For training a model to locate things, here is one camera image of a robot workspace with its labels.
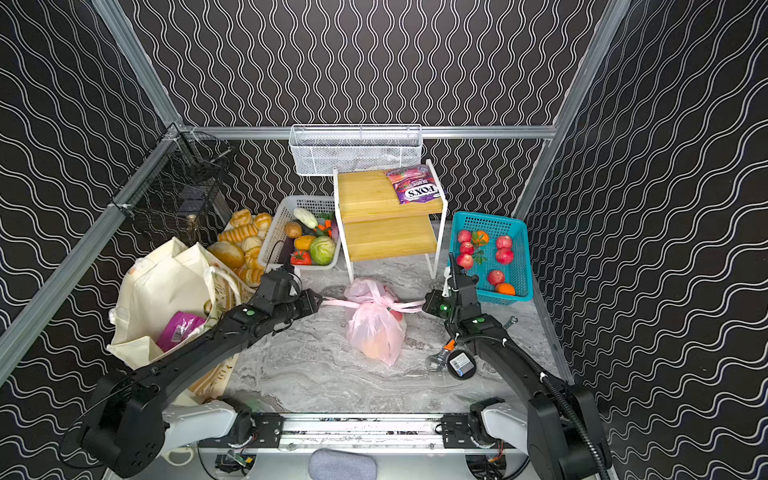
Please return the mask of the pink plastic grocery bag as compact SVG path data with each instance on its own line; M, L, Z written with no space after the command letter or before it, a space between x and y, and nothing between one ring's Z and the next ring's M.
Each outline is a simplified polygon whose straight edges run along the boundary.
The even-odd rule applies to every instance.
M344 290L344 298L325 297L323 306L347 311L346 338L370 359L393 366L405 341L405 314L421 311L424 300L401 301L378 280L358 278Z

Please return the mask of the purple snack packet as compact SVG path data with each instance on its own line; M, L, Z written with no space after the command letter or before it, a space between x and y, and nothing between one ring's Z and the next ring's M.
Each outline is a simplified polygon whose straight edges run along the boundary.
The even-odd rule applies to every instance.
M163 329L156 344L163 352L168 352L186 340L199 327L204 326L205 323L205 318L177 311Z

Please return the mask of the cream canvas tote bag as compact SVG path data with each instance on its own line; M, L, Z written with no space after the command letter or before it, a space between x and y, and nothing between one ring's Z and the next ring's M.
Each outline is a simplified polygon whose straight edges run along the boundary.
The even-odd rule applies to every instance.
M200 244L177 238L136 260L109 312L114 335L107 350L132 370L157 362L217 325L254 290ZM177 314L203 320L179 344L165 348L161 335Z

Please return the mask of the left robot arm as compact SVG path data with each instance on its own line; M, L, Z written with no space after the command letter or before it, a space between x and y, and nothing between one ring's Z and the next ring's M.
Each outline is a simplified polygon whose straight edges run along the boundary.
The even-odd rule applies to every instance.
M299 286L285 266L262 277L250 300L163 359L102 377L82 416L77 445L120 476L133 476L161 452L170 424L162 417L179 394L229 357L318 312L323 297Z

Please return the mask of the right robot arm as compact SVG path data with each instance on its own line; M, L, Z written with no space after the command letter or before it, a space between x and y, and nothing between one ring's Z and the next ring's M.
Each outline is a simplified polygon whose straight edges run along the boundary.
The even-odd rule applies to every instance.
M452 351L443 363L456 377L470 375L458 367L460 356L480 358L525 404L526 413L519 416L503 401L476 403L469 416L474 440L517 448L542 479L608 478L612 460L593 392L547 371L497 319L483 313L478 282L451 257L443 288L428 293L422 306L444 321Z

